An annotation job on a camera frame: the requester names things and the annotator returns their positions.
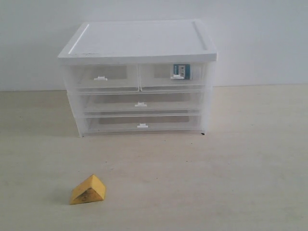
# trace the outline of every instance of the drawer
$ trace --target drawer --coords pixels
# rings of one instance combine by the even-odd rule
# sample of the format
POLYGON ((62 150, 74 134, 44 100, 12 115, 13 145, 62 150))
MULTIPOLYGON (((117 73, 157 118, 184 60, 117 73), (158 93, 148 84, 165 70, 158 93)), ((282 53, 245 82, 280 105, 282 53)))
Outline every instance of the drawer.
POLYGON ((124 112, 147 110, 200 109, 203 92, 71 95, 68 94, 74 114, 92 112, 124 112))
POLYGON ((141 64, 141 89, 146 90, 201 90, 210 86, 209 63, 141 64))
POLYGON ((82 136, 121 131, 202 130, 200 121, 201 117, 198 115, 76 118, 82 136))
POLYGON ((68 92, 126 92, 139 90, 137 65, 67 66, 64 77, 68 92))

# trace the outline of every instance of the wooden table surface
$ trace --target wooden table surface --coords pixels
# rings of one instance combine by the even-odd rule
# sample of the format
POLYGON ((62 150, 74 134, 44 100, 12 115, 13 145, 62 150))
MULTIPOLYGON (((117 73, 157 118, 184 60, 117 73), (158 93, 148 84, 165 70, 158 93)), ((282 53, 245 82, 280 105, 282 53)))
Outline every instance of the wooden table surface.
POLYGON ((307 231, 308 85, 212 105, 206 136, 82 139, 66 92, 0 92, 0 230, 307 231), (92 173, 105 201, 68 205, 92 173))

